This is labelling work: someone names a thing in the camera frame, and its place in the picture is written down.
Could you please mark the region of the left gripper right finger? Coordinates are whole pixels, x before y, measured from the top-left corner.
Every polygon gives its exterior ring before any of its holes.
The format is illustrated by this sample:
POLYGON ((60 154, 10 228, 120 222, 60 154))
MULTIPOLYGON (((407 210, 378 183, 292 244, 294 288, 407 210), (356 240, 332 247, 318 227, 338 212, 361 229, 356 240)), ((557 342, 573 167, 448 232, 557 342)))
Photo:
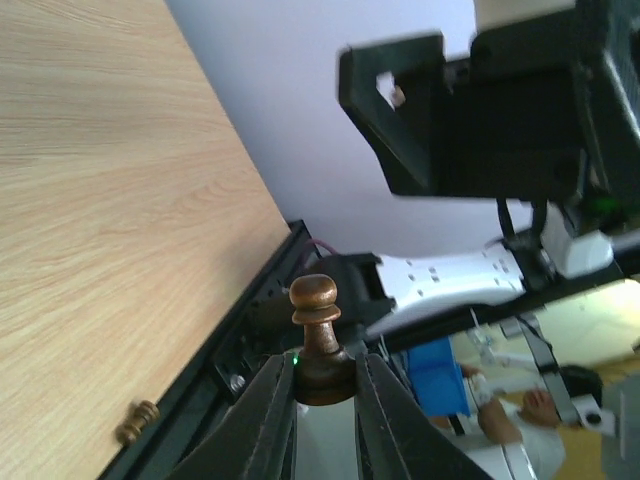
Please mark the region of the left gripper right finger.
POLYGON ((476 480, 489 475, 431 425, 377 354, 356 356, 358 477, 375 480, 476 480))

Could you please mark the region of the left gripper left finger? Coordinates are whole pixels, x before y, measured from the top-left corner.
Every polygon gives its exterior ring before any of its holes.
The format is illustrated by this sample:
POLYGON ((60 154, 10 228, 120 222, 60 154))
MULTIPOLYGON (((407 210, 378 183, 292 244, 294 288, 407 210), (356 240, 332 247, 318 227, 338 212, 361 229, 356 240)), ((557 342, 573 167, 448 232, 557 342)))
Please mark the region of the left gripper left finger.
POLYGON ((294 355, 266 361, 215 431, 168 476, 174 480, 293 479, 294 355))

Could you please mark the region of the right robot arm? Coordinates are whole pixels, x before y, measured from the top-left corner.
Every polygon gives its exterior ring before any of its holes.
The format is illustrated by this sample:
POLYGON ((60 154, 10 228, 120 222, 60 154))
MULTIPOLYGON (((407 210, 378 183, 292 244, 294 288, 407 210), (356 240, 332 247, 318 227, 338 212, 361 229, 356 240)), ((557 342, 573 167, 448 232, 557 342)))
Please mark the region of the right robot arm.
POLYGON ((330 255, 343 323, 393 348, 520 317, 634 275, 639 235, 639 5, 571 8, 479 33, 349 47, 338 101, 403 197, 497 204, 499 239, 429 258, 330 255))

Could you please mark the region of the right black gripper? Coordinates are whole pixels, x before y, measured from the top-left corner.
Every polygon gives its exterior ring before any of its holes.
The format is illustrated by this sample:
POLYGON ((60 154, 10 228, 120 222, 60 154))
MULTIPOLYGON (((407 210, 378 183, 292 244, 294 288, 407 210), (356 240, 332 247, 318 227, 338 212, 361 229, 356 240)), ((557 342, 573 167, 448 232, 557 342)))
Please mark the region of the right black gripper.
POLYGON ((568 200, 595 182, 638 198, 637 2, 579 1, 479 33, 467 79, 432 113, 432 165, 377 81, 439 71, 443 47, 431 33, 339 53, 338 103, 392 194, 568 200))

